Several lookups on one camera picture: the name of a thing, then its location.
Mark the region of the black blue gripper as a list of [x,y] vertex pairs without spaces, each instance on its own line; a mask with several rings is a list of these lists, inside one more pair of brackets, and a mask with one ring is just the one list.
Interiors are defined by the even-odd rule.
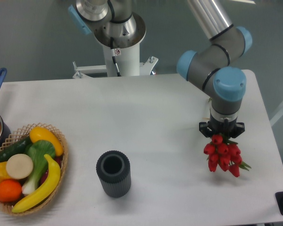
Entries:
[[225,121],[220,122],[210,118],[208,122],[199,122],[199,131],[204,137],[212,137],[213,134],[224,134],[227,137],[237,138],[245,131],[243,122]]

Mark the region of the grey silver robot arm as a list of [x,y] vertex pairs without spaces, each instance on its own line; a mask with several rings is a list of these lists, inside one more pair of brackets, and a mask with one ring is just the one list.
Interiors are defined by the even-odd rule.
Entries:
[[[244,27],[233,25],[217,0],[190,0],[188,5],[211,45],[201,53],[183,53],[176,71],[212,99],[210,118],[199,123],[200,132],[205,137],[238,137],[245,131],[237,117],[246,92],[246,75],[230,64],[250,49],[252,36]],[[140,62],[146,27],[133,12],[130,0],[77,0],[68,7],[68,13],[82,33],[94,34],[101,44],[109,77],[152,71],[151,62]]]

